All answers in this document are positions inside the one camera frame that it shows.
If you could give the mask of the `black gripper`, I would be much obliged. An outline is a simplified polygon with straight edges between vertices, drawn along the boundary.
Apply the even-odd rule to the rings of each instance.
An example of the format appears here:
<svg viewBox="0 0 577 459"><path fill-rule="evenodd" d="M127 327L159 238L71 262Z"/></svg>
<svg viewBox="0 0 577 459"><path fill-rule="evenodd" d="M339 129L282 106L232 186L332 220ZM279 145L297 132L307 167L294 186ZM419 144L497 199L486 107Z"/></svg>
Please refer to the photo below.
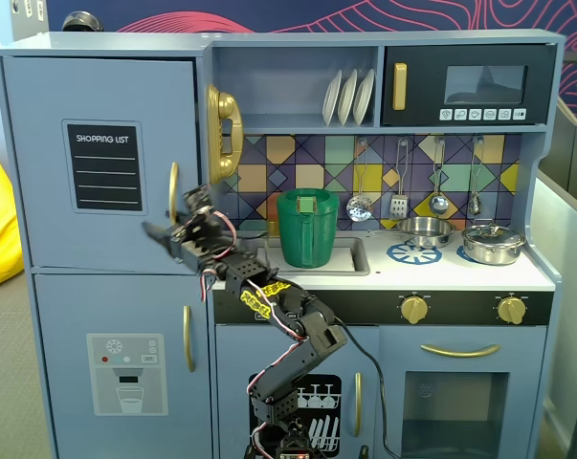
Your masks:
<svg viewBox="0 0 577 459"><path fill-rule="evenodd" d="M236 252L236 237L222 229L221 218L213 214L171 212L170 227L163 229L144 221L145 234L162 246L169 256L188 269L214 268Z"/></svg>

